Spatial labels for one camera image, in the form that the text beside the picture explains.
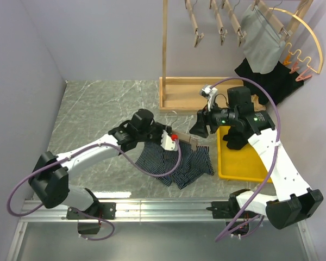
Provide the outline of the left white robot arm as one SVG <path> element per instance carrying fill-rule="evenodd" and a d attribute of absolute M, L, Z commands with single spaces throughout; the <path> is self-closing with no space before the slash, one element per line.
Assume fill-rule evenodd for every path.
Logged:
<path fill-rule="evenodd" d="M 152 142 L 165 151 L 177 151 L 171 138 L 172 128 L 154 121 L 147 109 L 139 109 L 130 120 L 94 142 L 76 150 L 53 155 L 43 153 L 28 183 L 47 209 L 60 204 L 79 210 L 87 219 L 102 216 L 98 198 L 90 189 L 70 185 L 69 179 L 105 159 L 132 150 L 140 142 Z"/>

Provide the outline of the striped navy underwear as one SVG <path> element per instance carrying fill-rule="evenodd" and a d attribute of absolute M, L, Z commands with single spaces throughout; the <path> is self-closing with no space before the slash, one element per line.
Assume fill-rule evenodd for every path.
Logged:
<path fill-rule="evenodd" d="M 178 151 L 167 151 L 152 142 L 144 145 L 136 165 L 146 172 L 157 175 L 157 179 L 164 185 L 170 186 L 175 183 L 179 189 L 195 182 L 203 174 L 213 175 L 211 159 L 208 146 L 197 146 L 193 150 L 191 145 L 180 142 L 181 162 L 174 172 L 162 176 L 174 168 Z"/>

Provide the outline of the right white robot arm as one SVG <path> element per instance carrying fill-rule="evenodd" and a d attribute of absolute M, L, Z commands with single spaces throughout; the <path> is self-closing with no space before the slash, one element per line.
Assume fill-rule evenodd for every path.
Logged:
<path fill-rule="evenodd" d="M 247 211 L 260 214 L 276 229 L 312 216 L 322 203 L 323 195 L 320 190 L 312 189 L 299 174 L 278 139 L 279 126 L 266 111 L 254 109 L 250 90 L 245 86 L 228 89 L 226 108 L 217 105 L 218 90 L 215 87 L 206 85 L 200 94 L 208 103 L 197 111 L 197 122 L 190 133 L 206 138 L 220 126 L 228 126 L 256 151 L 275 187 L 275 196 L 256 194 L 247 189 L 230 194 L 230 214 L 237 218 Z"/>

